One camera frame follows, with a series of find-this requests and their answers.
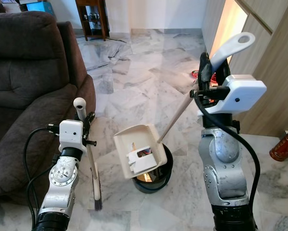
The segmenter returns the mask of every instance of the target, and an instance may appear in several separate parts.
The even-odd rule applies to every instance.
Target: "blue box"
[[[28,11],[42,11],[50,13],[54,16],[54,11],[51,3],[46,1],[34,2],[26,4]]]

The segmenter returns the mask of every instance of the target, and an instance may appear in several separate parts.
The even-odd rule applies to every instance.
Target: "power cord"
[[[56,125],[53,125],[53,124],[49,124],[46,128],[38,128],[38,129],[32,131],[29,134],[29,136],[28,136],[28,138],[27,138],[27,140],[25,142],[24,149],[23,149],[23,165],[24,165],[24,169],[25,169],[25,173],[26,173],[28,182],[32,181],[32,179],[30,177],[30,174],[29,174],[28,167],[27,167],[27,161],[26,161],[26,152],[27,152],[28,144],[29,144],[29,142],[30,142],[30,140],[31,140],[31,138],[33,137],[34,134],[36,134],[39,131],[44,131],[44,130],[47,130],[48,132],[51,132],[51,133],[54,133],[54,134],[59,134],[59,126],[56,126]],[[58,156],[55,155],[53,160],[52,160],[53,164],[56,163],[57,158],[58,158]],[[28,191],[27,203],[28,203],[28,207],[29,207],[30,213],[32,215],[32,229],[33,229],[34,226],[35,226],[35,223],[36,223],[36,219],[37,219],[37,216],[38,216],[38,213],[39,213],[40,206],[39,206],[39,202],[38,202],[38,199],[37,199],[37,195],[36,195],[36,191],[35,191],[35,187],[34,187],[33,183],[31,183],[30,188],[31,188],[31,191],[32,191],[32,194],[33,194],[33,197],[34,197],[34,201],[35,201],[35,206],[36,206],[36,215],[35,215],[35,211],[34,211],[34,208],[32,206],[32,203],[30,201],[29,191]]]
[[[47,173],[48,171],[50,171],[54,166],[55,166],[55,164],[53,163],[53,164],[52,164],[50,167],[48,167],[46,170],[44,170],[43,172],[41,172],[41,173],[40,173],[39,175],[37,175],[36,177],[32,178],[32,180],[28,183],[27,188],[26,188],[26,196],[27,196],[28,200],[29,200],[29,191],[30,191],[30,188],[33,187],[34,181],[35,181],[38,177],[40,177],[40,176],[42,176],[43,174],[45,174],[45,173]],[[32,221],[32,230],[34,229],[35,224],[36,224],[36,221],[35,221],[35,222]]]
[[[204,116],[206,116],[208,118],[208,120],[210,120],[211,122],[213,122],[217,127],[219,127],[220,129],[222,129],[223,131],[225,131],[226,133],[228,133],[229,135],[231,135],[233,138],[235,138],[236,140],[238,140],[240,143],[242,143],[244,145],[244,147],[246,147],[246,149],[249,151],[250,155],[252,156],[253,160],[254,160],[254,164],[255,164],[255,176],[254,176],[254,181],[253,181],[253,185],[251,188],[251,192],[250,192],[250,210],[253,211],[253,203],[254,203],[254,197],[256,194],[256,189],[257,189],[257,185],[258,185],[258,181],[259,181],[259,176],[260,176],[260,163],[259,163],[259,159],[255,153],[255,151],[253,150],[253,148],[249,145],[249,143],[247,143],[247,141],[245,139],[243,139],[241,136],[239,136],[237,133],[235,133],[234,131],[232,131],[231,129],[229,129],[228,127],[226,127],[225,125],[223,125],[222,123],[220,123],[219,121],[217,121],[216,119],[213,118],[213,116],[211,116],[206,109],[203,107],[203,105],[200,102],[199,99],[199,95],[202,94],[203,91],[197,91],[194,93],[194,100],[196,105],[198,106],[198,108],[200,109],[200,111],[203,113]]]
[[[24,149],[23,149],[23,165],[24,165],[24,170],[25,170],[25,173],[26,173],[26,177],[28,179],[28,182],[31,181],[31,177],[30,177],[30,174],[29,174],[29,170],[28,170],[28,167],[27,167],[27,162],[26,162],[26,152],[27,152],[27,147],[28,147],[28,144],[29,144],[29,141],[31,140],[31,138],[33,137],[34,134],[36,134],[37,132],[39,131],[43,131],[43,130],[48,130],[48,128],[38,128],[34,131],[32,131],[26,142],[25,142],[25,146],[24,146]],[[29,207],[29,210],[31,212],[31,215],[32,215],[32,229],[34,228],[35,226],[35,222],[36,222],[36,218],[37,218],[37,215],[39,213],[39,202],[38,202],[38,199],[37,199],[37,195],[36,195],[36,191],[35,191],[35,187],[34,185],[32,185],[32,193],[33,193],[33,197],[34,197],[34,201],[35,201],[35,206],[36,206],[36,216],[35,216],[35,212],[34,212],[34,209],[33,209],[33,206],[32,206],[32,203],[30,201],[30,198],[29,198],[29,195],[27,197],[27,203],[28,203],[28,207]]]

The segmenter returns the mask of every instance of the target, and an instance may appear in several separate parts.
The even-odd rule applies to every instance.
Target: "cable connector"
[[[50,133],[54,133],[56,135],[59,135],[59,126],[58,125],[54,125],[54,124],[49,124],[47,126],[47,130],[50,132]]]
[[[56,164],[60,156],[60,153],[54,153],[54,156],[52,158],[52,164]]]

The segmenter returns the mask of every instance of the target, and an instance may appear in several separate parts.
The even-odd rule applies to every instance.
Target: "trash bin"
[[[164,144],[163,146],[167,157],[167,163],[159,167],[159,170],[162,173],[160,179],[154,182],[145,182],[137,179],[136,177],[132,178],[135,187],[142,193],[150,194],[159,191],[168,183],[171,177],[173,169],[173,156]]]

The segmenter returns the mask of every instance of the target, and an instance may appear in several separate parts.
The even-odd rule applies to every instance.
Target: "cabinet door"
[[[253,75],[267,92],[236,117],[241,133],[280,137],[288,129],[288,8]]]
[[[253,74],[260,61],[271,36],[260,23],[250,14],[244,25],[243,31],[255,35],[255,42],[246,50],[234,54],[229,67],[230,72],[236,75]]]
[[[285,10],[288,0],[243,0],[251,10],[275,31]]]
[[[207,0],[206,14],[202,24],[202,35],[210,54],[215,34],[220,23],[225,0]]]

